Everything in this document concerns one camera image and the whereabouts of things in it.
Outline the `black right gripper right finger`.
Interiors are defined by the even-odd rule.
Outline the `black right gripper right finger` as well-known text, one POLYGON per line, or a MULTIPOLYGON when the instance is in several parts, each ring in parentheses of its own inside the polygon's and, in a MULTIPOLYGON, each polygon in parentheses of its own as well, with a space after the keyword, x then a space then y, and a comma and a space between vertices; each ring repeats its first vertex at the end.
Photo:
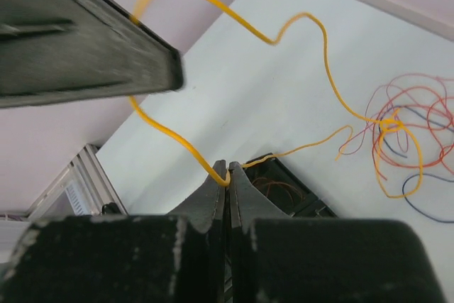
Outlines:
POLYGON ((252 186, 231 183, 234 302, 444 302, 419 237, 383 219, 292 218, 252 186))

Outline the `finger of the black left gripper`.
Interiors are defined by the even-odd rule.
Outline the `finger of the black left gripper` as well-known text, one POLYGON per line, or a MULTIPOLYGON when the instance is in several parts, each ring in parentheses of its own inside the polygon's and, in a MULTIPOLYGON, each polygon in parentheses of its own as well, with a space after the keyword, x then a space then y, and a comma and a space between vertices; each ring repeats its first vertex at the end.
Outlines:
POLYGON ((1 107, 184 84, 179 51, 113 0, 1 0, 1 107))

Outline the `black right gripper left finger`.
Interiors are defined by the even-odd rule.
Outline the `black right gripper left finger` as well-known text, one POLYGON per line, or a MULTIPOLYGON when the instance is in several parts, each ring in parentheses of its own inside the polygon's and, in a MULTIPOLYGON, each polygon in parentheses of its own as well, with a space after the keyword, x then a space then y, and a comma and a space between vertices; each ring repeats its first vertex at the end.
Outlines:
POLYGON ((207 177, 164 215, 37 220, 1 274, 1 301, 222 302, 225 196, 207 177))

